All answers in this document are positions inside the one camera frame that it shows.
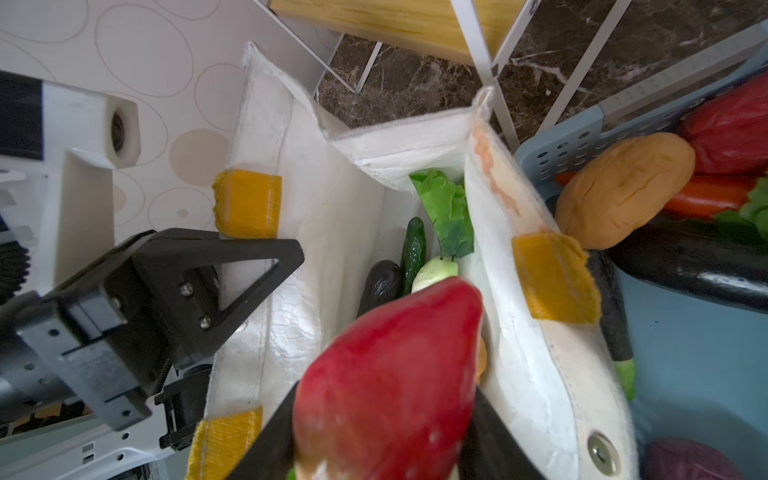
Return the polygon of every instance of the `white bag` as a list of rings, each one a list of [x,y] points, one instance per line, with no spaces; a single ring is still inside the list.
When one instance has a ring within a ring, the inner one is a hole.
[[[354,320],[370,267],[399,260],[414,214],[428,220],[408,175],[436,167],[464,177],[475,228],[475,252],[459,272],[485,303],[484,393],[550,480],[605,477],[588,451],[593,434],[607,439],[613,478],[638,478],[629,408],[598,326],[539,321],[528,311],[511,239],[542,224],[558,228],[488,125],[493,91],[480,90],[469,108],[348,131],[254,45],[244,62],[247,87],[227,168],[283,177],[278,237],[296,238],[306,261],[217,354],[206,418],[262,405],[268,421]],[[227,266],[223,303],[265,268],[263,261]]]

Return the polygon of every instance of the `dark marble tile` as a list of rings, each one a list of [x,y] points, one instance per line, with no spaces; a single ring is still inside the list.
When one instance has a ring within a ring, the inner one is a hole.
[[[614,4],[542,0],[499,74],[521,140],[532,136]],[[764,0],[634,0],[564,118],[768,18]],[[374,42],[345,36],[332,66],[355,84]],[[481,87],[474,68],[385,46],[360,95],[331,75],[320,104],[350,127],[469,105]]]

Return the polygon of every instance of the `wooden board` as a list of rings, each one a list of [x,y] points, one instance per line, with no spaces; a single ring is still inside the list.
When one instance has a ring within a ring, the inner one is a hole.
[[[493,57],[524,0],[475,0]],[[472,64],[450,0],[270,0],[284,18]]]

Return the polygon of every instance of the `red bell pepper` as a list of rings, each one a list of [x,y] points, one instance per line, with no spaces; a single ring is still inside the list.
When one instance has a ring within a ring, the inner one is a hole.
[[[297,478],[448,478],[474,407],[482,310],[453,277],[347,327],[296,391]]]
[[[677,134],[696,151],[694,174],[765,174],[768,74],[704,103],[683,119]]]
[[[576,176],[575,172],[559,174],[555,180],[563,187]],[[757,177],[709,177],[694,175],[670,201],[663,211],[679,218],[711,220],[725,210],[739,210],[750,201],[749,192]]]

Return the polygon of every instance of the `blue basket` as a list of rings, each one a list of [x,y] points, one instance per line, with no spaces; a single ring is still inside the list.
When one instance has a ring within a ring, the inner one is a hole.
[[[544,199],[554,177],[580,170],[614,142],[672,131],[708,98],[768,66],[768,21],[607,98],[515,152]],[[733,73],[603,132],[606,124],[745,61]],[[641,454],[651,440],[692,439],[722,451],[744,478],[768,478],[768,316],[642,283],[619,273],[637,364],[631,403]]]

